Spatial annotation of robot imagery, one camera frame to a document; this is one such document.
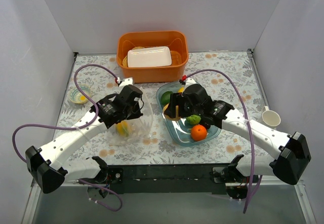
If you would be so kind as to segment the clear zip top bag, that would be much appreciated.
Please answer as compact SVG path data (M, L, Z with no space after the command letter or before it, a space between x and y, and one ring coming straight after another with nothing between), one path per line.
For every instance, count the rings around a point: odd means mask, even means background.
M143 116L137 119L125 120L128 122L130 129L128 137L120 136L116 132L116 124L109 128L106 132L106 138L110 146L135 143L148 138L153 123L153 111L144 88L140 87L139 89L143 92L142 100L139 102Z

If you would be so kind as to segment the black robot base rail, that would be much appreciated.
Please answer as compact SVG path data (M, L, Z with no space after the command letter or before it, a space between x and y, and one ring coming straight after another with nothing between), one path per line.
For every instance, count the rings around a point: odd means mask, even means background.
M230 172L223 164L110 165L90 183L109 184L118 194L212 193L227 194L226 184L247 189L249 178Z

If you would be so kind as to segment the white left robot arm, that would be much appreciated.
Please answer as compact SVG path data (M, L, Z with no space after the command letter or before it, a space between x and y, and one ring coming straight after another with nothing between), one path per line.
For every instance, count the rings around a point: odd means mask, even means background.
M118 94L110 94L99 100L76 123L51 142L25 152L27 169L43 193L55 191L64 182L88 179L103 183L108 177L108 165L100 157L90 157L76 163L67 159L93 137L124 120L137 119L143 114L139 102L142 91L126 85Z

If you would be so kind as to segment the green custard apple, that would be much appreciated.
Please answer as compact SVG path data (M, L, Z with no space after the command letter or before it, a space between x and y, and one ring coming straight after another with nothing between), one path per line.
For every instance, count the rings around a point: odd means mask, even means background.
M186 122L192 126L198 125L200 121L201 121L201 117L198 115L191 115L186 118Z

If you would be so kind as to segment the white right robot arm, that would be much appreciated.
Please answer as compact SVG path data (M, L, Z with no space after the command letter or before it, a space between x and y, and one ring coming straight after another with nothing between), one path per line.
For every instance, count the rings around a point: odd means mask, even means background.
M185 81L184 91L170 95L163 111L167 119L198 115L202 121L253 143L267 152L261 158L243 160L236 157L229 165L229 176L235 182L243 181L254 169L255 175L276 176L281 181L296 185L311 160L306 138L276 131L255 120L248 120L238 109L222 100L213 100L205 88L195 80Z

